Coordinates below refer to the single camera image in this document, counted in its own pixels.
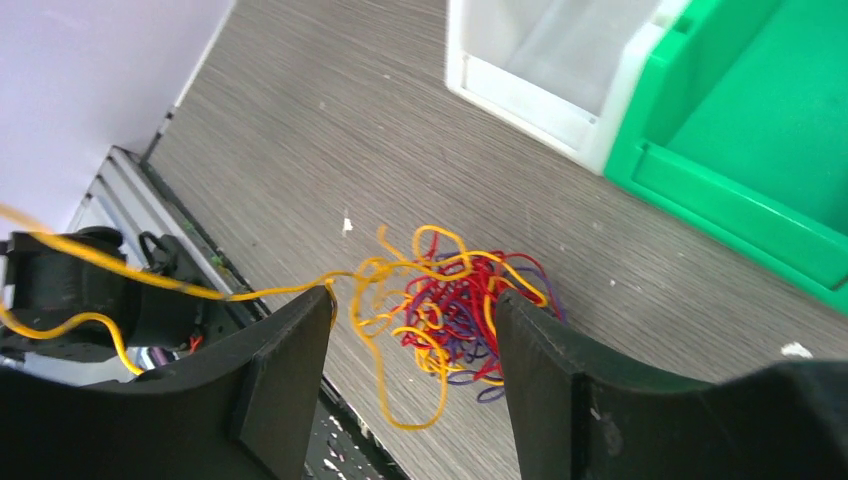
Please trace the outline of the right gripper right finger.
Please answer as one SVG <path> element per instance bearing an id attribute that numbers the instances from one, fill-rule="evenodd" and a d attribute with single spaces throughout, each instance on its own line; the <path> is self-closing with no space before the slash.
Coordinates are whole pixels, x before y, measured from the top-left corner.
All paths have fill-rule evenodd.
<path id="1" fill-rule="evenodd" d="M 843 479 L 847 365 L 783 361 L 722 383 L 647 365 L 515 291 L 495 325 L 525 479 Z"/>

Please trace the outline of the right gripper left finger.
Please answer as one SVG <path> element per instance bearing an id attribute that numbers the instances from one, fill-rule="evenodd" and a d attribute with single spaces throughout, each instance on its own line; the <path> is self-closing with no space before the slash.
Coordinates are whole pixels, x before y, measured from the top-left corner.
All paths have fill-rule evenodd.
<path id="1" fill-rule="evenodd" d="M 120 383 L 1 372 L 5 479 L 298 479 L 333 315 L 314 287 L 259 322 Z"/>

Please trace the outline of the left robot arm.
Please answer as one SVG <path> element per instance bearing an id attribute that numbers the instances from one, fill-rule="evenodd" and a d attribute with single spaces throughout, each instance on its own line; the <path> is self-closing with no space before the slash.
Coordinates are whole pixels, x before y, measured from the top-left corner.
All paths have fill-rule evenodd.
<path id="1" fill-rule="evenodd" d="M 123 234 L 111 227 L 86 227 L 62 237 L 93 247 L 127 264 Z M 202 272 L 173 235 L 138 235 L 145 272 L 202 285 Z M 109 317 L 127 347 L 182 350 L 200 331 L 206 300 L 142 284 L 58 252 L 30 233 L 13 232 L 1 242 L 6 257 L 4 286 L 12 286 L 11 313 L 26 327 L 48 330 L 73 315 L 94 312 Z M 60 360 L 99 363 L 115 356 L 108 328 L 85 322 L 56 339 L 35 340 L 1 327 L 1 355 L 23 360 L 35 353 Z"/>

